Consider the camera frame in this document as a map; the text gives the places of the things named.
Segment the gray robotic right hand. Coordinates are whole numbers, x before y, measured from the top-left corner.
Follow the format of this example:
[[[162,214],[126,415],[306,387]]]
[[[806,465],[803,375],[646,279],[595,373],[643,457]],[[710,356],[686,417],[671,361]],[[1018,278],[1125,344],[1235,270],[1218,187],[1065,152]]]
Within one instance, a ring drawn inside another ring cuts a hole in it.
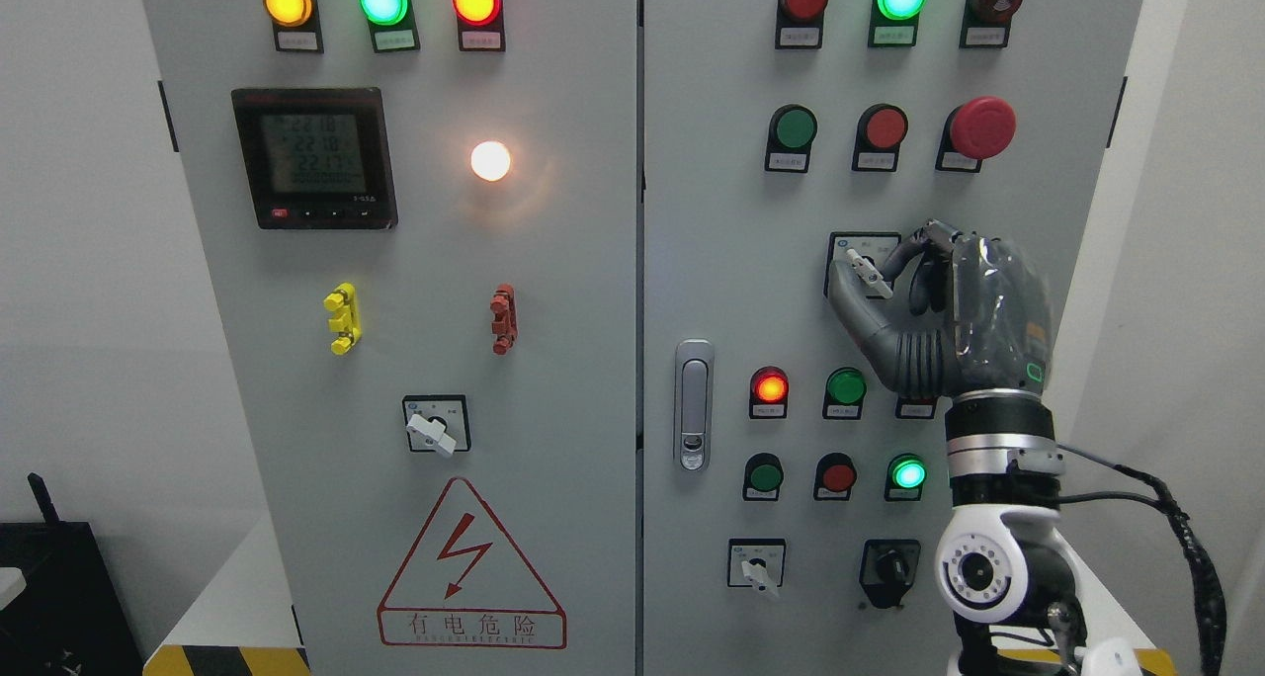
[[[899,330],[867,297],[846,254],[829,267],[829,303],[880,384],[904,396],[958,397],[999,389],[1041,397],[1052,308],[1047,285],[1021,251],[998,235],[964,233],[930,219],[875,267],[893,285],[912,260],[920,267],[910,311],[940,314],[939,329]]]

